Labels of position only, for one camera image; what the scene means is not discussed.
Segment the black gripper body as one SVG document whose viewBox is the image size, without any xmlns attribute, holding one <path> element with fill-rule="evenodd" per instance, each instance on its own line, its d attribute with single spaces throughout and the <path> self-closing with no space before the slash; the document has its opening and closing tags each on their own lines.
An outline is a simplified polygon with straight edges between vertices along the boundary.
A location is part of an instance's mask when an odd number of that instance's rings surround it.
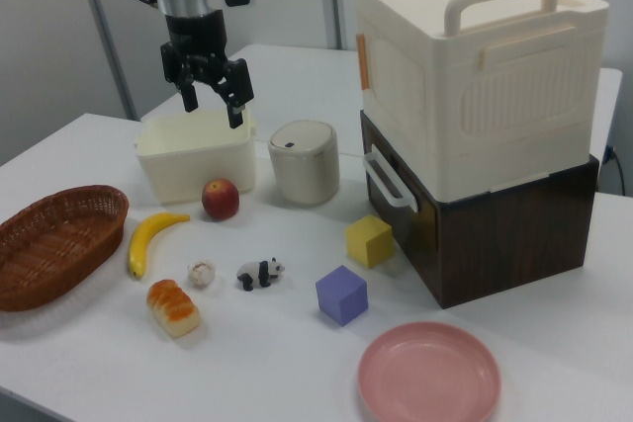
<svg viewBox="0 0 633 422">
<path fill-rule="evenodd" d="M 204 76 L 221 77 L 227 61 L 224 12 L 198 17 L 166 17 L 170 44 L 182 65 L 201 68 Z"/>
</svg>

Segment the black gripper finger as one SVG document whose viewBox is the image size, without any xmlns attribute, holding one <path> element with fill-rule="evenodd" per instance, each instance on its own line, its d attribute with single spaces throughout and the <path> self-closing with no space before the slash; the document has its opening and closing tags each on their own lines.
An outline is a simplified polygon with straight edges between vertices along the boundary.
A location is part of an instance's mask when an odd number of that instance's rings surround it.
<svg viewBox="0 0 633 422">
<path fill-rule="evenodd" d="M 243 58 L 230 60 L 208 56 L 202 72 L 202 82 L 209 85 L 226 104 L 229 127 L 240 127 L 245 105 L 254 98 L 247 62 Z"/>
<path fill-rule="evenodd" d="M 199 105 L 194 86 L 194 75 L 187 59 L 183 58 L 171 42 L 160 47 L 164 78 L 172 83 L 180 93 L 187 113 L 195 111 Z"/>
</svg>

